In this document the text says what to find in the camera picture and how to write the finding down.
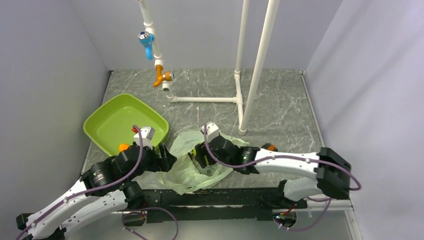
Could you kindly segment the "orange fake fruit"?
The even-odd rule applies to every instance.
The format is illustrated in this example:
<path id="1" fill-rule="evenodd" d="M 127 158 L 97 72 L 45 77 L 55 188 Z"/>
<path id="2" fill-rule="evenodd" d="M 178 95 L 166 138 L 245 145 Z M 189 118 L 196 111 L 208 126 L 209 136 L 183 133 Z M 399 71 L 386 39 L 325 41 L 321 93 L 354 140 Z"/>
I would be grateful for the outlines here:
<path id="1" fill-rule="evenodd" d="M 121 143 L 121 144 L 118 146 L 118 152 L 119 152 L 119 153 L 120 153 L 120 152 L 123 152 L 123 151 L 127 150 L 129 147 L 130 147 L 130 145 L 129 145 L 129 144 L 127 144 L 127 143 Z"/>

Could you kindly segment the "green avocado print plastic bag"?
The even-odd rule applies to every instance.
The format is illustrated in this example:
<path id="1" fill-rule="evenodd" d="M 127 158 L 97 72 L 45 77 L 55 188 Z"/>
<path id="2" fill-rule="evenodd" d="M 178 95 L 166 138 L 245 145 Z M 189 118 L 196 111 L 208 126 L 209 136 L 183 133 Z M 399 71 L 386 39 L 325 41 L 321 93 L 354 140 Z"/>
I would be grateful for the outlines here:
<path id="1" fill-rule="evenodd" d="M 232 168 L 219 163 L 201 168 L 195 161 L 192 150 L 204 142 L 199 130 L 180 132 L 173 141 L 169 152 L 177 158 L 171 170 L 159 173 L 159 182 L 167 189 L 172 189 L 179 195 L 213 187 L 231 172 Z"/>

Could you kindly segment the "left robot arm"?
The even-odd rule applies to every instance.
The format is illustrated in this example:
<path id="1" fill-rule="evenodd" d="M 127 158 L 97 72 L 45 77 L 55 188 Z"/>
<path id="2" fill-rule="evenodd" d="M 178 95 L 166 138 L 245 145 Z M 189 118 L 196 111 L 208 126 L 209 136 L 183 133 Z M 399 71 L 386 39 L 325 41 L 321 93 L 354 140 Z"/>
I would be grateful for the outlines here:
<path id="1" fill-rule="evenodd" d="M 64 240 L 71 232 L 120 210 L 147 206 L 147 198 L 135 177 L 145 172 L 168 172 L 177 158 L 164 144 L 159 153 L 136 143 L 119 154 L 97 162 L 62 196 L 35 213 L 16 217 L 21 231 L 17 239 Z"/>

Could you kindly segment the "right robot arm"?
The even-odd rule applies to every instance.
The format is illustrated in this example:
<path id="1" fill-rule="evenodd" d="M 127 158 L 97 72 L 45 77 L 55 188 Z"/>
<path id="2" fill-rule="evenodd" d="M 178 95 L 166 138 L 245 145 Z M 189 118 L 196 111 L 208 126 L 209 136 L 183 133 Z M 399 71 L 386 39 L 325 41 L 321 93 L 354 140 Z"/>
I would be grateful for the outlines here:
<path id="1" fill-rule="evenodd" d="M 315 195 L 347 200 L 350 197 L 351 164 L 328 147 L 319 152 L 286 153 L 275 147 L 237 146 L 218 135 L 208 143 L 197 144 L 189 156 L 201 169 L 216 164 L 243 174 L 280 173 L 298 176 L 282 180 L 275 194 L 276 203 L 287 208 L 293 202 Z"/>

